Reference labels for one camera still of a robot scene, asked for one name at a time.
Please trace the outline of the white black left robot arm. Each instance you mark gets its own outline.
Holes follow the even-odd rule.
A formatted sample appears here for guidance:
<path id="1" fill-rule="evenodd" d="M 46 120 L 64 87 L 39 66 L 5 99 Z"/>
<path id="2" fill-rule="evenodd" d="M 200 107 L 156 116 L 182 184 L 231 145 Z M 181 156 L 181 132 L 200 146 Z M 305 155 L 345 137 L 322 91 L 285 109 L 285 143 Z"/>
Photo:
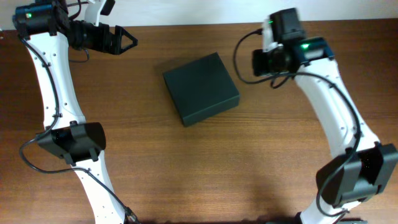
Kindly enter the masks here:
<path id="1" fill-rule="evenodd" d="M 89 123 L 78 103 L 70 73 L 69 49 L 119 55 L 129 33 L 120 26 L 110 31 L 100 22 L 114 2 L 89 1 L 79 8 L 83 20 L 69 15 L 65 1 L 35 1 L 19 6 L 12 17 L 18 37 L 34 63 L 44 107 L 44 131 L 34 142 L 65 161 L 88 197 L 96 223 L 137 223 L 136 214 L 114 193 L 105 163 L 106 137 L 102 125 Z"/>

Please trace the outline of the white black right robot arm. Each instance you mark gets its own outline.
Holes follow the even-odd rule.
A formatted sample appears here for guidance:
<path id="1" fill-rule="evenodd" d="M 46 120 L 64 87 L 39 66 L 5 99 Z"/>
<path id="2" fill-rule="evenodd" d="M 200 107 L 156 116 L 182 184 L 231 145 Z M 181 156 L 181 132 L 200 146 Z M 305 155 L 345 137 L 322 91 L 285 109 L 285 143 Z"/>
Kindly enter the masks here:
<path id="1" fill-rule="evenodd" d="M 316 174 L 317 195 L 295 223 L 338 223 L 351 209 L 381 194 L 397 165 L 397 149 L 382 144 L 353 103 L 335 55 L 322 37 L 307 37 L 294 8 L 271 14 L 263 48 L 253 53 L 257 76 L 293 79 L 325 132 L 332 159 Z"/>

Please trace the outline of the black gift box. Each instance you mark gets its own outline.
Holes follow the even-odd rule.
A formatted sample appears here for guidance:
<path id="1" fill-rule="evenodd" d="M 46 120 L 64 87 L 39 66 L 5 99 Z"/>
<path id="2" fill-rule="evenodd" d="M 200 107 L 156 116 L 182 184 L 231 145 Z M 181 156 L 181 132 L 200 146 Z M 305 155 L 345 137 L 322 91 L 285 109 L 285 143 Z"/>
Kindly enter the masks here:
<path id="1" fill-rule="evenodd" d="M 240 93 L 217 52 L 164 72 L 163 77 L 185 127 L 239 105 Z"/>

